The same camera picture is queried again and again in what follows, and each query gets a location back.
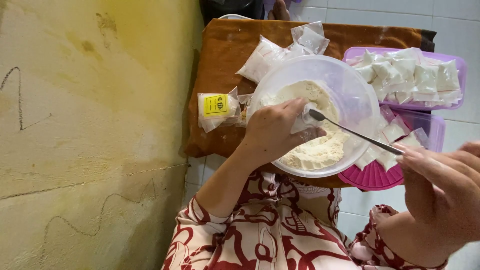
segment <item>brown table cover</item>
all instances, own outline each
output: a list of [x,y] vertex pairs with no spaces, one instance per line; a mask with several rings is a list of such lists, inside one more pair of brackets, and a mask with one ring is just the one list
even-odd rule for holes
[[[197,93],[228,93],[236,86],[239,95],[251,94],[256,84],[235,75],[259,43],[260,35],[286,48],[293,43],[290,29],[301,22],[214,19],[203,32],[197,78],[188,106],[190,137],[185,153],[192,157],[218,154],[229,157],[245,136],[241,127],[219,127],[205,133],[198,127]],[[417,47],[433,52],[435,32],[407,27],[324,24],[330,39],[325,55],[343,59],[344,52],[355,46],[406,49]],[[269,163],[259,168],[285,173]],[[347,187],[336,175],[324,178],[293,176],[306,184],[322,187]]]

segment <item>white cable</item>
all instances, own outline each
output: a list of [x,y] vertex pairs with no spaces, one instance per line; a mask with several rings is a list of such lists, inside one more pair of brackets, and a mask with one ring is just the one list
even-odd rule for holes
[[253,20],[252,18],[248,18],[248,17],[245,17],[245,16],[242,16],[242,15],[238,15],[238,14],[227,14],[227,15],[223,15],[221,16],[219,19],[228,19],[229,16],[236,16],[236,17],[239,17],[242,18],[242,19],[247,19],[247,20]]

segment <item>yellow wall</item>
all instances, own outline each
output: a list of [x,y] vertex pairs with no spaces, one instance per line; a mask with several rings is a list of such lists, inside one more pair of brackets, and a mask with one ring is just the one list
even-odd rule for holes
[[0,20],[0,269],[159,267],[198,0],[0,0]]

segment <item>spoon handle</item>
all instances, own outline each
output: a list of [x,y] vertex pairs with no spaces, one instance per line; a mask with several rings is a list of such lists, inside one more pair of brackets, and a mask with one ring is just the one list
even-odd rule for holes
[[404,154],[404,151],[402,151],[402,150],[399,150],[399,149],[397,149],[397,148],[395,148],[395,147],[392,147],[392,146],[390,146],[390,145],[386,145],[386,144],[381,143],[381,142],[379,142],[379,141],[375,141],[374,139],[368,138],[368,137],[366,137],[366,136],[363,136],[362,134],[356,133],[355,131],[349,130],[349,129],[347,129],[347,128],[345,128],[345,127],[343,127],[343,126],[341,126],[341,125],[339,125],[339,124],[331,121],[331,120],[328,119],[328,118],[326,118],[326,119],[327,119],[330,123],[336,125],[337,127],[342,128],[342,129],[345,129],[346,131],[348,131],[348,132],[350,132],[350,133],[353,133],[353,134],[357,135],[358,137],[360,137],[360,138],[362,138],[362,139],[364,139],[364,140],[367,140],[367,141],[373,143],[374,145],[382,148],[383,150],[386,150],[386,151],[388,151],[388,152],[390,152],[390,153],[392,153],[392,154],[395,154],[395,155],[397,155],[397,156]]

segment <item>patterned blouse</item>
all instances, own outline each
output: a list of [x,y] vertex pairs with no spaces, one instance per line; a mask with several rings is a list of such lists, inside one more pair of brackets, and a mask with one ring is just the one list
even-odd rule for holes
[[379,236],[377,222],[398,212],[375,206],[352,242],[336,228],[340,201],[340,189],[253,172],[228,218],[210,215],[193,197],[176,218],[162,269],[427,270]]

